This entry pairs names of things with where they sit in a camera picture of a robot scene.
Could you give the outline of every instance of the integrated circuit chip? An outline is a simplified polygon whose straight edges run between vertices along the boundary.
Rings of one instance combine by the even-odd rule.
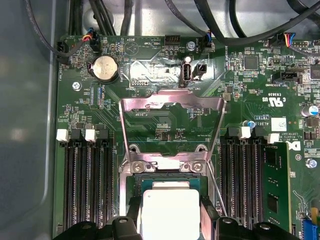
[[[268,209],[270,209],[271,211],[275,212],[276,214],[278,213],[278,198],[271,195],[271,194],[268,194],[267,196],[267,206],[268,206]]]
[[[320,64],[310,66],[310,78],[320,79]]]
[[[266,162],[268,164],[271,164],[271,165],[276,165],[277,164],[277,152],[268,149],[265,152],[265,155],[266,155],[265,156]]]
[[[245,56],[244,57],[244,68],[246,70],[257,70],[258,69],[258,57],[257,56]]]

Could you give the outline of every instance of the screw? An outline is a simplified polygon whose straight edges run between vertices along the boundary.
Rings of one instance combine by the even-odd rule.
[[[317,164],[317,161],[313,158],[308,158],[305,162],[306,167],[309,169],[314,169],[317,166]]]
[[[199,162],[196,162],[192,165],[192,168],[195,172],[201,172],[202,171],[202,164]]]
[[[188,41],[188,43],[186,44],[186,49],[188,49],[189,51],[196,50],[196,43],[194,41]]]
[[[260,228],[262,228],[263,230],[270,230],[270,227],[267,224],[261,224]]]
[[[136,172],[136,173],[141,173],[144,169],[144,166],[141,162],[136,162],[134,165],[133,165],[133,170]]]
[[[225,217],[222,221],[223,221],[224,223],[226,223],[226,224],[232,223],[232,220],[231,220],[230,218],[227,218],[227,217]]]
[[[72,83],[72,89],[75,91],[80,91],[82,88],[81,83],[78,81],[75,81],[74,83]]]

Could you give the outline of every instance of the black dimm slot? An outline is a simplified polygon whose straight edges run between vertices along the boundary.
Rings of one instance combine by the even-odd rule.
[[[79,157],[79,221],[87,220],[87,205],[88,205],[88,188],[87,188],[87,176],[88,176],[88,163],[87,163],[87,147],[81,148],[81,156]]]
[[[262,147],[261,143],[257,143],[254,145],[255,149],[255,162],[256,162],[256,174],[257,174],[257,183],[256,183],[256,190],[257,190],[257,221],[263,221],[263,207],[262,207],[262,165],[265,161],[264,155],[262,155]]]
[[[90,182],[90,203],[89,203],[89,216],[90,221],[95,222],[96,221],[96,215],[95,215],[95,205],[96,205],[96,161],[95,161],[95,148],[90,147],[88,149],[88,162],[89,162],[89,182]]]
[[[233,146],[233,159],[232,159],[232,206],[233,206],[233,215],[232,218],[239,217],[239,203],[237,201],[239,197],[239,146]]]
[[[238,218],[240,223],[244,222],[245,208],[244,208],[244,161],[242,158],[242,146],[238,145],[238,198],[236,201],[238,202],[239,210],[238,210]]]
[[[250,152],[250,162],[251,162],[251,217],[252,217],[252,225],[258,221],[257,219],[257,161],[255,158],[255,147],[254,145],[249,145]]]
[[[72,177],[70,178],[70,183],[72,184],[71,187],[71,195],[72,195],[72,201],[71,201],[71,211],[72,211],[72,218],[70,221],[70,227],[77,223],[78,220],[78,206],[77,206],[77,166],[78,166],[78,157],[79,157],[79,148],[73,147],[73,155],[72,155]]]
[[[244,161],[244,178],[245,178],[245,224],[246,228],[250,228],[251,225],[251,202],[252,202],[252,188],[251,188],[251,167],[249,156],[249,146],[244,144],[243,149],[243,161]]]
[[[228,192],[227,192],[227,202],[229,205],[229,211],[228,211],[228,216],[232,216],[233,212],[234,212],[234,201],[230,200],[233,196],[233,191],[234,191],[234,187],[233,187],[233,178],[234,178],[234,173],[233,173],[233,162],[234,162],[234,144],[230,144],[228,145],[229,147],[229,155],[226,158],[226,169],[227,169],[227,181],[226,181],[226,185],[228,186]]]
[[[225,206],[227,213],[229,213],[229,203],[228,203],[228,185],[227,185],[227,154],[229,152],[228,145],[220,145],[220,192],[221,197]]]
[[[111,219],[114,215],[114,152],[112,149],[107,151],[107,220]]]
[[[96,207],[96,224],[99,228],[103,227],[103,212],[102,212],[102,202],[103,202],[103,195],[102,195],[102,155],[101,155],[101,147],[96,148],[96,160],[97,166],[96,174],[97,174],[97,205]]]
[[[69,210],[69,173],[70,173],[70,156],[71,150],[69,147],[64,148],[64,186],[63,186],[63,231],[69,228],[70,213]]]

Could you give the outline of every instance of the metal bracket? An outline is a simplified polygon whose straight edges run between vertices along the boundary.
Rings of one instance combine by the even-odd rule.
[[[129,141],[125,126],[125,113],[134,109],[161,109],[167,103],[179,103],[182,108],[208,108],[219,112],[217,121],[215,122],[212,136],[209,143],[209,150],[199,152],[179,152],[176,156],[164,157],[161,153],[136,153],[130,152]],[[129,163],[137,163],[138,173],[154,172],[155,168],[160,169],[177,169],[185,172],[185,165],[181,162],[190,160],[199,160],[208,162],[211,160],[212,153],[215,148],[217,137],[220,129],[226,108],[226,101],[222,97],[197,97],[188,90],[161,90],[158,93],[153,93],[149,97],[127,97],[122,98],[119,102],[120,120],[124,138],[124,146]]]

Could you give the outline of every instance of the logo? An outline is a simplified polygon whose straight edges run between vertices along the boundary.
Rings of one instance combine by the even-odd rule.
[[[292,143],[289,141],[286,141],[286,143],[289,145],[289,150],[293,150],[293,151],[300,151],[301,150],[301,145],[300,145],[299,141],[293,141]]]
[[[262,102],[269,102],[270,107],[281,108],[284,106],[286,98],[283,97],[282,100],[280,97],[263,97]]]

